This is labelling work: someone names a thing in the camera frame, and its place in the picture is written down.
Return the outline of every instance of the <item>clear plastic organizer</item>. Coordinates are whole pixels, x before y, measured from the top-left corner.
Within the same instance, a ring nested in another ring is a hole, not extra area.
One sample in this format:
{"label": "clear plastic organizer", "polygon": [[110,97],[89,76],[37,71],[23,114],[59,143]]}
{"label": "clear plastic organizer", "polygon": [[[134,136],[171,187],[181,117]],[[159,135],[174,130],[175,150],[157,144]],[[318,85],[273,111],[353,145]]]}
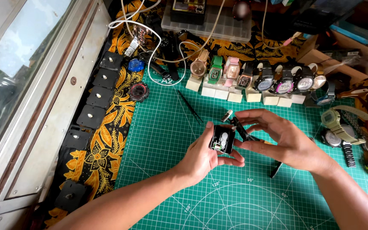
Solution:
{"label": "clear plastic organizer", "polygon": [[[207,12],[205,14],[206,18],[203,25],[172,22],[170,18],[170,9],[171,3],[168,2],[166,10],[164,11],[163,20],[161,21],[161,27],[163,30],[179,32],[180,30],[186,29],[194,35],[207,38],[211,33],[215,20],[217,19],[220,7],[211,5],[207,6]],[[251,27],[251,14],[249,14],[248,18],[244,21],[237,21],[233,18],[232,8],[223,7],[217,26],[215,27],[211,38],[227,40],[230,42],[248,43],[251,39]]]}

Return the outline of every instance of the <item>left hand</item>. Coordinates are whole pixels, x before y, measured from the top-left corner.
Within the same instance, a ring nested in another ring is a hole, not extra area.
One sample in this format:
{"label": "left hand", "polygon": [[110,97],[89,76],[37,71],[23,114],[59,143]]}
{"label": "left hand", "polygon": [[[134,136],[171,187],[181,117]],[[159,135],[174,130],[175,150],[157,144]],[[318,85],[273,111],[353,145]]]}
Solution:
{"label": "left hand", "polygon": [[212,136],[214,135],[214,124],[208,122],[202,135],[188,147],[184,158],[172,168],[175,173],[186,178],[185,186],[189,187],[200,182],[210,170],[217,165],[245,166],[245,159],[233,149],[230,156],[218,157],[222,154],[209,148]]}

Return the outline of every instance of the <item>hand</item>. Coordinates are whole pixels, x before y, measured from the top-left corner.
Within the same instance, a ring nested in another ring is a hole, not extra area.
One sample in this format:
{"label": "hand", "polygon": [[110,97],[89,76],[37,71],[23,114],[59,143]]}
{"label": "hand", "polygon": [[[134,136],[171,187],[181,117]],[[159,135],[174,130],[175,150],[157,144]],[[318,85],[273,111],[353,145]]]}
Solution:
{"label": "hand", "polygon": [[321,173],[336,165],[336,162],[298,127],[273,112],[266,109],[251,109],[235,112],[235,116],[243,126],[254,124],[247,129],[248,133],[263,130],[278,143],[278,145],[258,141],[242,143],[236,139],[234,145],[239,148],[257,152],[293,168],[314,173]]}
{"label": "hand", "polygon": [[171,170],[186,178],[185,187],[192,186],[200,182],[207,173],[217,165],[235,165],[243,167],[245,159],[233,149],[230,156],[218,157],[220,152],[209,148],[212,136],[214,135],[214,124],[208,122],[202,135],[188,147],[184,158]]}

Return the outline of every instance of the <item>glass pane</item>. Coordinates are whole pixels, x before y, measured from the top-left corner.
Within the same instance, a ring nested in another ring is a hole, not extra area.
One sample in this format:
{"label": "glass pane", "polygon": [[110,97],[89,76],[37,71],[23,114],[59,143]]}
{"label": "glass pane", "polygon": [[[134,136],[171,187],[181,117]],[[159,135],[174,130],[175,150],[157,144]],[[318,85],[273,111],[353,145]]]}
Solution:
{"label": "glass pane", "polygon": [[0,137],[75,0],[28,0],[0,40]]}

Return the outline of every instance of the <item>forearm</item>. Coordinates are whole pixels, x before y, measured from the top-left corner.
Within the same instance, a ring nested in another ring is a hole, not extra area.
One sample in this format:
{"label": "forearm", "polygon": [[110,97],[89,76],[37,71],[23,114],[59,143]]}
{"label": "forearm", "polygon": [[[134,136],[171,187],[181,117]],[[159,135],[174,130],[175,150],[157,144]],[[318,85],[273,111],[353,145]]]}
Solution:
{"label": "forearm", "polygon": [[339,227],[368,229],[368,195],[337,164],[321,173],[312,173]]}
{"label": "forearm", "polygon": [[166,171],[94,199],[54,229],[128,229],[185,183],[174,171]]}

